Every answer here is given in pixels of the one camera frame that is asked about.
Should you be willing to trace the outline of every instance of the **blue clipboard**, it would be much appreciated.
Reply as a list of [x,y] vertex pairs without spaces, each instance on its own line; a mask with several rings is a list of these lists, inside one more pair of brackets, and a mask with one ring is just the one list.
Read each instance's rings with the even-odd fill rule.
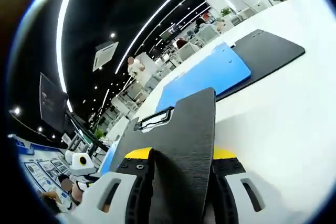
[[250,76],[251,71],[231,47],[220,44],[204,60],[163,88],[156,112],[209,87],[220,95]]

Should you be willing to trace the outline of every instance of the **recessed ceiling light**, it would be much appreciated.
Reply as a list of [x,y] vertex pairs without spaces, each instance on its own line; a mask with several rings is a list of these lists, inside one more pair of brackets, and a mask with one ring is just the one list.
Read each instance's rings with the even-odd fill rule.
[[21,113],[21,109],[19,107],[16,107],[14,110],[13,110],[14,114],[15,115],[20,115]]

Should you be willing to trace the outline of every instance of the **monitor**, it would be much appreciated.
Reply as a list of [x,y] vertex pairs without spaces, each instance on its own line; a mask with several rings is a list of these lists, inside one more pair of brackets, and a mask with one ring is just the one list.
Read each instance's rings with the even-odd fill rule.
[[39,93],[41,119],[63,133],[68,95],[42,73]]

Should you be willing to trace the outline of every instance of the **black panel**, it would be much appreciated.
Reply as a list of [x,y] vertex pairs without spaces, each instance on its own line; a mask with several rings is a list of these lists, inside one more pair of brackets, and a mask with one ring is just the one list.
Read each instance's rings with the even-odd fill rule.
[[126,128],[114,154],[115,171],[132,150],[153,147],[155,174],[150,223],[200,223],[213,158],[215,92],[205,89],[175,107],[170,122],[147,133]]
[[247,80],[217,96],[217,101],[261,80],[306,52],[303,47],[260,29],[238,40],[233,50],[252,74]]

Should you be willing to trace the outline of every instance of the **led light strip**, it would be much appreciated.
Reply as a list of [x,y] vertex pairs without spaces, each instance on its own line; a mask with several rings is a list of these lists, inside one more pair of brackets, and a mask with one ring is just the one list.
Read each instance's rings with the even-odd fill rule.
[[189,17],[189,15],[191,13],[193,13],[194,11],[196,11],[198,8],[200,8],[202,5],[204,5],[206,3],[206,1],[204,1],[203,3],[201,3],[200,5],[198,5],[195,9],[193,9],[190,13],[188,13],[184,18],[182,18],[180,20],[180,22],[177,23],[177,25],[179,25],[183,20],[185,20],[187,17]]
[[170,28],[172,28],[174,25],[175,25],[175,23],[174,23],[173,25],[171,25],[170,27],[168,27],[165,31],[163,31],[163,32],[160,34],[160,36],[163,35],[163,34],[164,34],[166,31],[168,31]]
[[[179,8],[180,7],[180,5],[178,4],[178,5],[176,5],[175,7],[174,7],[174,9],[172,9],[166,16],[164,16],[164,18],[159,22],[159,24],[161,24],[169,15],[171,15],[177,8]],[[149,38],[149,36],[151,36],[152,35],[152,33],[155,31],[155,29],[157,29],[157,26],[148,34],[148,36],[146,37],[146,39],[143,41],[143,43],[142,44],[144,44],[145,42],[146,42],[146,40]],[[135,52],[135,55],[138,53],[138,51],[140,50],[140,48],[141,48],[141,46],[140,47],[138,47],[138,49],[136,50],[136,52]]]
[[[59,10],[58,21],[57,21],[57,31],[56,31],[56,58],[57,58],[57,69],[58,77],[61,83],[61,87],[64,93],[67,93],[67,87],[65,85],[64,73],[62,67],[62,33],[65,14],[70,0],[63,0],[61,8]],[[70,112],[73,112],[70,101],[67,101],[67,106]]]
[[158,44],[160,44],[160,42],[163,41],[163,39],[160,39],[160,41],[158,43],[156,43],[156,47],[158,46]]
[[190,23],[192,23],[197,17],[199,17],[203,12],[205,12],[206,10],[208,10],[209,8],[211,8],[211,6],[208,6],[207,8],[205,8],[203,11],[200,12],[200,14],[197,14],[195,17],[192,18],[192,20],[190,20],[187,24],[185,24],[181,30],[183,30],[184,27],[186,27],[187,25],[189,25]]
[[103,105],[102,105],[101,107],[104,107],[105,100],[106,100],[106,97],[107,97],[107,95],[109,94],[109,92],[110,92],[110,89],[107,90],[107,92],[106,92],[106,94],[105,94],[105,98],[104,98],[104,100],[103,100]]
[[115,74],[118,73],[124,59],[126,58],[126,56],[128,55],[128,53],[130,52],[131,48],[133,47],[134,43],[137,41],[137,39],[139,38],[139,36],[142,34],[142,32],[146,29],[146,27],[148,27],[149,23],[156,17],[156,15],[170,2],[171,0],[166,0],[160,7],[159,9],[156,10],[156,12],[147,20],[147,22],[144,24],[144,26],[140,29],[140,31],[138,32],[138,34],[136,35],[136,37],[133,39],[133,41],[131,42],[131,44],[129,45],[128,49],[126,50],[125,54],[123,55],[116,71]]

